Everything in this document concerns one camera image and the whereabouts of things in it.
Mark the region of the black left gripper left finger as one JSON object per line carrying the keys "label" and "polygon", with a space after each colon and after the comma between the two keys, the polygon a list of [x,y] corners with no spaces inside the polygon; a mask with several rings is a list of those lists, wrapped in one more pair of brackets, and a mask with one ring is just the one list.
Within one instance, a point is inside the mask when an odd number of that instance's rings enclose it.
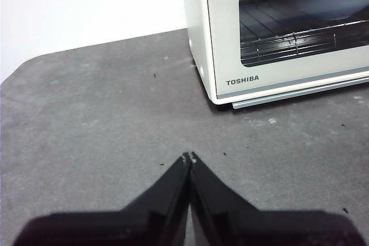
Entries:
{"label": "black left gripper left finger", "polygon": [[183,153],[122,210],[54,213],[30,220],[16,245],[183,245],[191,161]]}

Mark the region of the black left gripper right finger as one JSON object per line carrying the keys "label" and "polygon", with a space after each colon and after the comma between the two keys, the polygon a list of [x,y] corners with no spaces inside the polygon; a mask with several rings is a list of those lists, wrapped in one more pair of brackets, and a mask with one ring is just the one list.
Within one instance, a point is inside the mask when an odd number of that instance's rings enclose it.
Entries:
{"label": "black left gripper right finger", "polygon": [[323,210],[260,210],[224,184],[194,153],[191,209],[206,245],[361,245],[347,217]]}

